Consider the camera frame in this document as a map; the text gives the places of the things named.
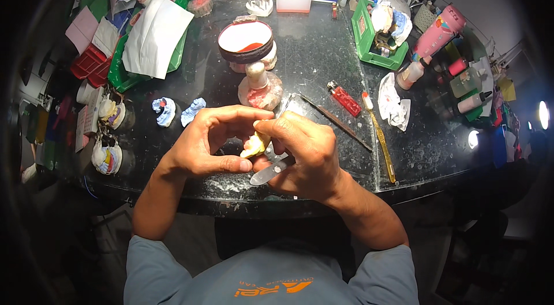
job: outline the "person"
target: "person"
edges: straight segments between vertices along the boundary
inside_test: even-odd
[[[191,277],[161,242],[175,218],[188,177],[248,173],[271,163],[214,156],[228,138],[270,135],[276,154],[296,164],[269,181],[281,193],[313,199],[336,210],[371,249],[348,283],[335,259],[298,247],[267,244],[241,252]],[[339,167],[329,126],[293,112],[244,106],[204,108],[162,157],[133,214],[125,304],[417,304],[408,237],[392,208]]]

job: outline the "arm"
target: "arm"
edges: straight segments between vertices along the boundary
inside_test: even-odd
[[[247,173],[252,163],[239,156],[213,156],[228,138],[248,140],[252,123],[273,112],[244,106],[202,109],[162,157],[137,200],[133,234],[162,240],[171,227],[188,177],[214,173]]]
[[[269,181],[273,188],[335,209],[350,231],[371,248],[408,246],[404,227],[392,208],[339,167],[331,127],[285,112],[279,119],[256,121],[254,128],[274,138],[275,153],[287,149],[296,158],[296,164]],[[254,170],[270,164],[266,156],[260,156]]]

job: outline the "forearm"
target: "forearm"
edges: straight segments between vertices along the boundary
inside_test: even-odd
[[[365,190],[344,170],[341,177],[338,195],[324,204],[341,215],[350,232],[376,250],[409,246],[404,226],[391,206]]]
[[[150,240],[162,240],[177,212],[186,177],[162,158],[137,200],[133,211],[133,233]]]

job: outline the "gray t-shirt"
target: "gray t-shirt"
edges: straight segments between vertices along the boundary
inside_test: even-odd
[[[161,241],[134,236],[123,302],[136,304],[418,304],[412,251],[370,252],[349,283],[330,257],[268,246],[192,278]]]

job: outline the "red storage bin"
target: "red storage bin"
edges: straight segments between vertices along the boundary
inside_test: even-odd
[[[106,84],[107,73],[110,69],[111,57],[106,58],[103,52],[90,44],[83,54],[73,61],[70,69],[78,79],[88,79],[94,87]]]

